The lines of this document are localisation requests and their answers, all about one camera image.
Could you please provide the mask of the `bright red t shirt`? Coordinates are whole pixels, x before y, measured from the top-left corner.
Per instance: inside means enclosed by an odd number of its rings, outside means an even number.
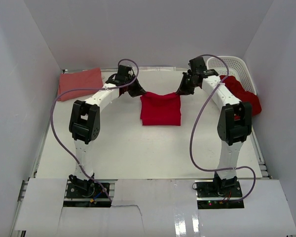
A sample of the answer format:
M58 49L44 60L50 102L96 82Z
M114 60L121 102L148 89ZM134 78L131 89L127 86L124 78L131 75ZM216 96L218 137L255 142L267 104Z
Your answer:
M140 100L142 125L181 126L181 97L175 92L166 95L147 92Z

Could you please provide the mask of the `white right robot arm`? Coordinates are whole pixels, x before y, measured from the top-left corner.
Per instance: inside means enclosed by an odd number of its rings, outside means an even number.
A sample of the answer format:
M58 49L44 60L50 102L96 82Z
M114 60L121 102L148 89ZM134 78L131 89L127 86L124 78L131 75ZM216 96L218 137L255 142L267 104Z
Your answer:
M217 125L218 136L222 142L221 154L218 167L212 171L212 188L217 196L224 197L237 183L239 153L252 133L252 116L255 109L252 103L256 102L257 97L246 91L234 76L219 76L215 70L184 72L176 93L192 95L196 87L208 92L207 99L213 100L221 110Z

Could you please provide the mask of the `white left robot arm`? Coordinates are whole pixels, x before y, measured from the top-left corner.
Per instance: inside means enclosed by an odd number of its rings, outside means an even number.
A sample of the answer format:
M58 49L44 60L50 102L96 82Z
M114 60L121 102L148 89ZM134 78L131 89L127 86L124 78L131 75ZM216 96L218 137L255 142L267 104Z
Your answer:
M88 155L89 144L100 133L100 113L113 100L123 93L129 93L131 97L144 95L146 91L140 86L135 73L123 76L120 73L111 75L101 90L86 100L77 100L73 104L69 131L72 134L75 145L75 157L78 160L73 175L69 176L77 186L77 191L83 197L89 197L94 193L94 184L89 182L94 171L91 158Z

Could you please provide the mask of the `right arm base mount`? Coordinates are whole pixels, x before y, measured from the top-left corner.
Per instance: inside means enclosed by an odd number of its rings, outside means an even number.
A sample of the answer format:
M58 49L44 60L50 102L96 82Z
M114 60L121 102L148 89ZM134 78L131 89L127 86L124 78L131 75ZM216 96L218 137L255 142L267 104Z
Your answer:
M196 191L199 210L243 209L245 207L242 200L238 201L242 198L242 190L238 181L235 186L220 191L214 188L212 181L194 182L191 187Z

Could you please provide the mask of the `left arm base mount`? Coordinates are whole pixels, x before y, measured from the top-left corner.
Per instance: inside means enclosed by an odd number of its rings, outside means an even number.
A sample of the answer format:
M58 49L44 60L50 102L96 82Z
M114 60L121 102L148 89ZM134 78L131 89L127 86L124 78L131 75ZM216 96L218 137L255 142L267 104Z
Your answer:
M68 182L63 207L109 208L111 201L97 183L90 184L85 191Z

